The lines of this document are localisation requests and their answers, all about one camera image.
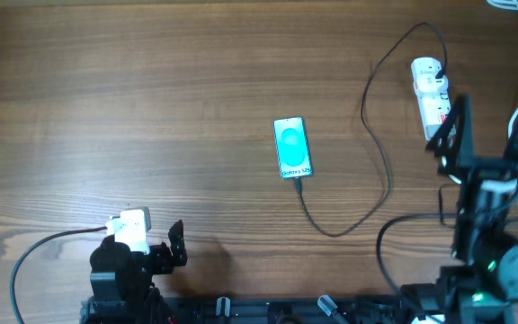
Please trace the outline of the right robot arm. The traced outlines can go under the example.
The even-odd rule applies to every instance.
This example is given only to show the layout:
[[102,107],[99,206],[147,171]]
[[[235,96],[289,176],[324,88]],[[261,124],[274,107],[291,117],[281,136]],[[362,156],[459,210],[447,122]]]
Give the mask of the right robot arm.
[[518,203],[518,119],[501,157],[473,149],[470,100],[459,96],[426,145],[438,171],[461,181],[451,252],[435,283],[406,284],[399,296],[420,316],[441,313],[446,323],[510,323],[518,302],[518,238],[506,232]]

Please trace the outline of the blue Galaxy smartphone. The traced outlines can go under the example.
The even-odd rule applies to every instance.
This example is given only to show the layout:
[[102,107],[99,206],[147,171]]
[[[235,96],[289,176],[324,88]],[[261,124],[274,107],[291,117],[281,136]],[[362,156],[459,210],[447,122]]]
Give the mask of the blue Galaxy smartphone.
[[290,117],[273,122],[280,174],[283,179],[311,176],[308,139],[301,117]]

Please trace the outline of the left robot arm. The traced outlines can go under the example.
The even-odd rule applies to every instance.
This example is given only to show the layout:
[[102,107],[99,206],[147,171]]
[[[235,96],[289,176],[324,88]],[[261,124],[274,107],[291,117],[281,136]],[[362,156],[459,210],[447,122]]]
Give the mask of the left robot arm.
[[150,248],[148,254],[133,252],[113,235],[105,238],[90,256],[93,296],[82,304],[82,324],[176,322],[174,312],[152,281],[155,275],[170,275],[185,266],[188,256],[183,240],[183,222],[168,231],[170,243]]

